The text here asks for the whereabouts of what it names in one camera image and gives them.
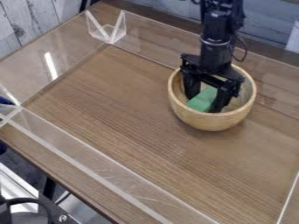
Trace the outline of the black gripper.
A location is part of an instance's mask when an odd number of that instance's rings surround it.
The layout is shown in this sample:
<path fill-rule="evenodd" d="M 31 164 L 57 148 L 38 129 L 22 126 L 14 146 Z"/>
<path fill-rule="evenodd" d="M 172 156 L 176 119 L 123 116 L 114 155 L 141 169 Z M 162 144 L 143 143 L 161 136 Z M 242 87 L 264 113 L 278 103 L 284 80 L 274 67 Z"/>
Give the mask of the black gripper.
<path fill-rule="evenodd" d="M 245 78 L 233 68 L 237 38 L 225 41 L 201 38 L 201 54 L 182 54 L 182 76 L 185 94 L 192 99 L 202 90 L 202 82 L 214 77 L 226 83 L 220 87 L 217 98 L 212 104 L 212 113 L 220 113 L 230 104 L 233 97 L 240 97 L 241 85 Z"/>

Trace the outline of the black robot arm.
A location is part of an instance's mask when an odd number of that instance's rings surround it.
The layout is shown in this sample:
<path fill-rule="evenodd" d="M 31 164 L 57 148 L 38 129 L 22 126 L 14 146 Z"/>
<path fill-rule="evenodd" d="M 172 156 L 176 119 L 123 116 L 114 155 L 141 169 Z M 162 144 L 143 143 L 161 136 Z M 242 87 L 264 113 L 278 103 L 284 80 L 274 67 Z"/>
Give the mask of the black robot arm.
<path fill-rule="evenodd" d="M 244 0 L 201 0 L 201 54 L 182 54 L 188 106 L 220 113 L 240 97 L 245 76 L 233 67 L 238 30 L 245 24 Z"/>

